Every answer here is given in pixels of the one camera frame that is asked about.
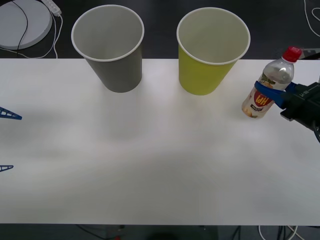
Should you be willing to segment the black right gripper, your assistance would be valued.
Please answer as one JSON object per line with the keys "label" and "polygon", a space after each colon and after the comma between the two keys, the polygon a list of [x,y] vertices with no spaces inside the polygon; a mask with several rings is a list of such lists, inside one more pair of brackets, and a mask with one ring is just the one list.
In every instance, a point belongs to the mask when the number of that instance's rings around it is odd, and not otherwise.
{"label": "black right gripper", "polygon": [[256,81],[254,87],[283,111],[280,115],[306,128],[320,130],[320,83],[302,85],[291,82],[284,90],[269,88]]}

